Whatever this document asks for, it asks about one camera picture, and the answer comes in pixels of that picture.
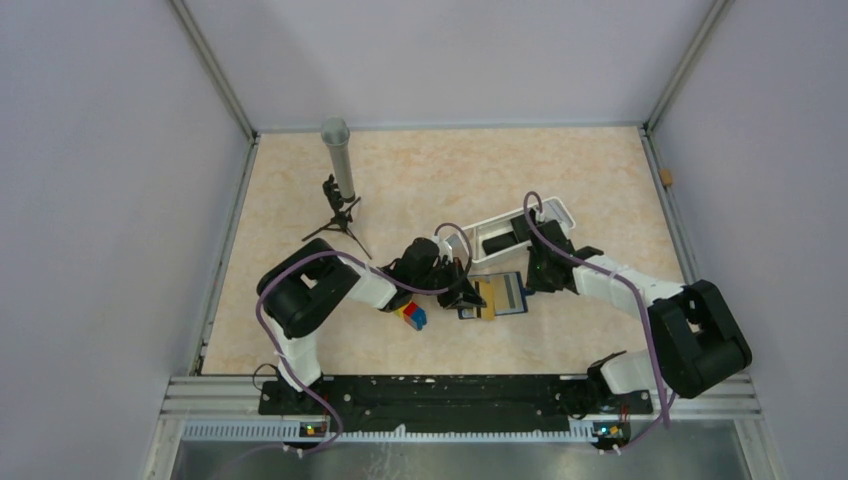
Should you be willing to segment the gold credit card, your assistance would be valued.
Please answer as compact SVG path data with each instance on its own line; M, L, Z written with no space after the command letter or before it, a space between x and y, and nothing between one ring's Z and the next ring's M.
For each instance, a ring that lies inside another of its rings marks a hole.
M520 292L516 288L515 276L511 273L495 275L491 279L495 292L495 313L511 315L519 312L523 305Z
M495 292L494 287L491 283L486 280L476 281L475 288L477 293L479 294L483 306L476 308L476 317L486 321L492 321L495 319Z

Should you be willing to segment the dark blue card holder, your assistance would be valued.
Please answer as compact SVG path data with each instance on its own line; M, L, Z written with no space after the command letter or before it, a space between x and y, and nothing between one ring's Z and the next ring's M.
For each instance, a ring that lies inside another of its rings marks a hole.
M491 321L496 317L528 312L527 292L518 271L469 277L472 287L485 301L485 307L462 309L460 320L479 319Z

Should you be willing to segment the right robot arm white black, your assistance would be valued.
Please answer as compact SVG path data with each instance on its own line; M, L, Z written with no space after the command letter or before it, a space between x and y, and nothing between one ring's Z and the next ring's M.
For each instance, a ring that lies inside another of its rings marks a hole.
M714 283L664 281L595 247L576 249L562 223L535 208L523 211L522 222L530 290L600 300L638 320L646 335L644 350L613 353L589 367L586 397L594 409L612 412L627 394L655 388L667 410L671 394L693 399L751 365L752 350Z

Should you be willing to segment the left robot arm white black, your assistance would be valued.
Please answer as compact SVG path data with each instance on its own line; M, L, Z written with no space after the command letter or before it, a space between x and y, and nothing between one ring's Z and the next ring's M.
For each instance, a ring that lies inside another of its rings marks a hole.
M446 310L487 305L461 259L436 236L414 239L400 257L377 269L316 238L261 277L256 293L259 310L270 318L261 324L280 358L283 401L302 414L314 410L321 397L317 331L343 300L400 313L415 294L434 295Z

